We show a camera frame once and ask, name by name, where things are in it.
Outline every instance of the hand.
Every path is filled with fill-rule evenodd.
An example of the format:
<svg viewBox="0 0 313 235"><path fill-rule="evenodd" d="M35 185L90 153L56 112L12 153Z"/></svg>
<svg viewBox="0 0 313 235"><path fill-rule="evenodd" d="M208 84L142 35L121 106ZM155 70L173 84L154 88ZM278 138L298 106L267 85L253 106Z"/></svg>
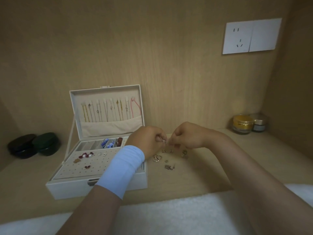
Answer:
<svg viewBox="0 0 313 235"><path fill-rule="evenodd" d="M165 147L167 136L161 128L154 126L141 126L134 133L132 133L126 145L133 145L143 151L145 159L153 156L162 147Z"/></svg>
<svg viewBox="0 0 313 235"><path fill-rule="evenodd" d="M208 147L211 138L218 134L221 133L197 124L184 122L175 129L169 139L169 144L174 144L176 148L182 144L188 149Z"/></svg>

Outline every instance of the fabric pocket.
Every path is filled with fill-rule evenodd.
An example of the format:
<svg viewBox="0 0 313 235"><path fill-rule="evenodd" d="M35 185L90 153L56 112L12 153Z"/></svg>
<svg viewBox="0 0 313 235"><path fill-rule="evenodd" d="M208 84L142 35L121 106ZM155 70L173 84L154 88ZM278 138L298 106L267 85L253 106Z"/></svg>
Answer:
<svg viewBox="0 0 313 235"><path fill-rule="evenodd" d="M139 129L141 126L143 126L143 123L142 117L140 115L129 120L100 122L100 123L81 122L80 125L82 135L84 138L86 138L86 137L132 133Z"/></svg>

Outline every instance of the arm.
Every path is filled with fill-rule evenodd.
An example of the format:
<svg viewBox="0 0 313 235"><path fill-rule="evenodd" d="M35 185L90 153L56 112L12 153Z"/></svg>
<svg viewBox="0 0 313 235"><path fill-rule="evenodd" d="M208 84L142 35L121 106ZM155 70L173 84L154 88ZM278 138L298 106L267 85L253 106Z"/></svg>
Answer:
<svg viewBox="0 0 313 235"><path fill-rule="evenodd" d="M214 153L257 234L313 234L312 207L225 134L185 122L174 131L169 143L206 147Z"/></svg>
<svg viewBox="0 0 313 235"><path fill-rule="evenodd" d="M97 184L58 231L63 234L109 234L128 183L142 162L165 146L162 129L140 127L112 159Z"/></svg>

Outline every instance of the white outlet plate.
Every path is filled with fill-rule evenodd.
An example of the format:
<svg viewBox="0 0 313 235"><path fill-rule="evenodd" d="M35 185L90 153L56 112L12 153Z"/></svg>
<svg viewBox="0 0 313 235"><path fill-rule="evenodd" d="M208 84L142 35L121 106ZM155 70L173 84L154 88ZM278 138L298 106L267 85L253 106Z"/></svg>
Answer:
<svg viewBox="0 0 313 235"><path fill-rule="evenodd" d="M226 24L223 54L249 52L253 21Z"/></svg>
<svg viewBox="0 0 313 235"><path fill-rule="evenodd" d="M281 18L253 21L249 52L275 49L280 24Z"/></svg>

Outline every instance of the dark green container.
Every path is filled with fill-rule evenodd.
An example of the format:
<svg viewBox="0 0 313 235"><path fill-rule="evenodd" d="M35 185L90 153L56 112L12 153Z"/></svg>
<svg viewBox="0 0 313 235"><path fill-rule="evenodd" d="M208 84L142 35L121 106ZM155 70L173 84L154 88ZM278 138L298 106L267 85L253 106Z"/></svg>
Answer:
<svg viewBox="0 0 313 235"><path fill-rule="evenodd" d="M61 143L55 133L41 134L35 138L32 143L37 151L45 156L55 154L61 146Z"/></svg>

